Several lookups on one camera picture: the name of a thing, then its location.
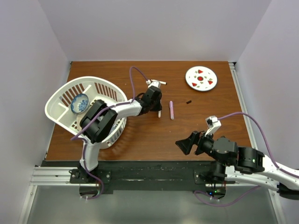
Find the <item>pink highlighter pen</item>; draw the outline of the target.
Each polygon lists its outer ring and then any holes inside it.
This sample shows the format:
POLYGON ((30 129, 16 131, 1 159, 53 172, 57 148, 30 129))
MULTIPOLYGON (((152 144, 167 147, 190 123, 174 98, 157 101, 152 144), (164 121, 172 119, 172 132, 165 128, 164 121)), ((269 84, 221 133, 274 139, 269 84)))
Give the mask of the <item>pink highlighter pen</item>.
POLYGON ((174 120, 174 105, 173 105, 173 101, 169 102, 169 108, 170 108, 170 119, 174 120))

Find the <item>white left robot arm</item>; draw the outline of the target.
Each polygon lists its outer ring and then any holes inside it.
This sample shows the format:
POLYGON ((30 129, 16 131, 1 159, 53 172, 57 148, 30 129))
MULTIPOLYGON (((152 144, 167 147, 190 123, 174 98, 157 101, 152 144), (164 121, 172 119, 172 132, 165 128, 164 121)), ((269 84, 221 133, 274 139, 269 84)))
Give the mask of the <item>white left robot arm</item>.
POLYGON ((158 112, 162 110, 162 91, 159 87, 151 85, 145 93, 136 97, 108 106, 102 100, 88 110, 81 119, 79 131, 71 140, 81 139, 83 141, 82 156, 79 161, 78 170, 73 174, 75 180, 85 183, 103 184, 98 174, 99 144, 110 134, 115 121, 158 112))

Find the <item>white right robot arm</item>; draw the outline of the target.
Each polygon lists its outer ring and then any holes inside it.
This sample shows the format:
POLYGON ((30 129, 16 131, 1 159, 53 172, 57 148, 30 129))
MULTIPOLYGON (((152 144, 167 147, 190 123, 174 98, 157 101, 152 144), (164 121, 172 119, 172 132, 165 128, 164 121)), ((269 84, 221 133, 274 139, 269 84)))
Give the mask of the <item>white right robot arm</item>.
POLYGON ((185 155, 196 145, 195 155, 207 154, 214 159, 210 169, 200 174, 207 183, 246 182, 267 187, 282 198, 299 198, 298 170, 289 168, 284 172, 268 156, 254 148, 238 146, 224 136, 214 140, 212 135, 197 131, 175 144, 185 155))

